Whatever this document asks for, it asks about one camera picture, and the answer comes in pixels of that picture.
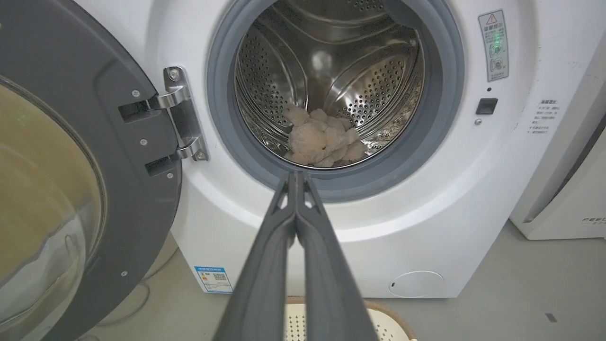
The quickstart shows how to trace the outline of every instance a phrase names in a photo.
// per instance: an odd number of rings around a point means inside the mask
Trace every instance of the washing machine door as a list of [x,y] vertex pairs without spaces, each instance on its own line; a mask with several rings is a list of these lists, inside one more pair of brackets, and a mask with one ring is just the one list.
[[0,340],[73,341],[144,276],[181,159],[205,158],[187,79],[159,95],[71,1],[0,2],[0,46]]

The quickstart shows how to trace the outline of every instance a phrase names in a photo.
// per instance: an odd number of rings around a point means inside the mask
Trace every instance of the warning triangle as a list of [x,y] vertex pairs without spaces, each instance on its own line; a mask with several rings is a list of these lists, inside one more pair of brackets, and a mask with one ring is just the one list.
[[487,25],[490,24],[495,24],[496,23],[496,17],[494,16],[494,13],[490,15],[490,18],[488,19],[488,21],[486,22]]

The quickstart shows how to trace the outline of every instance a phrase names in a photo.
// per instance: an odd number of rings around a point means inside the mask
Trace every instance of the screw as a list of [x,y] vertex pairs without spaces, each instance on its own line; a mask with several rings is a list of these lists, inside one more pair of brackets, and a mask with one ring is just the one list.
[[179,79],[181,79],[181,74],[179,73],[179,70],[177,70],[177,69],[172,69],[171,71],[169,71],[168,76],[173,81],[178,81]]

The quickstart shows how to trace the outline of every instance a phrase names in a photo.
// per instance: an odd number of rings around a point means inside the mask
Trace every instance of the qr code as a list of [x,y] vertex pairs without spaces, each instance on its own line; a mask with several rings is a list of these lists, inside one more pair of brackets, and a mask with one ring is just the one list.
[[215,277],[215,280],[227,280],[225,274],[213,274],[213,276]]

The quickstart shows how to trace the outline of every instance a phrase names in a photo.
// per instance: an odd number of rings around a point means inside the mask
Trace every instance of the warning sticker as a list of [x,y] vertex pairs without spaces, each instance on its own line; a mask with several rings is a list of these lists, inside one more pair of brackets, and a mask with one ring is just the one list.
[[503,10],[483,14],[478,20],[484,38],[488,81],[506,78],[509,76],[509,51]]
[[233,292],[224,268],[195,266],[195,269],[207,292],[215,294],[231,294]]
[[559,119],[560,106],[557,100],[541,100],[527,133],[547,136],[556,128]]

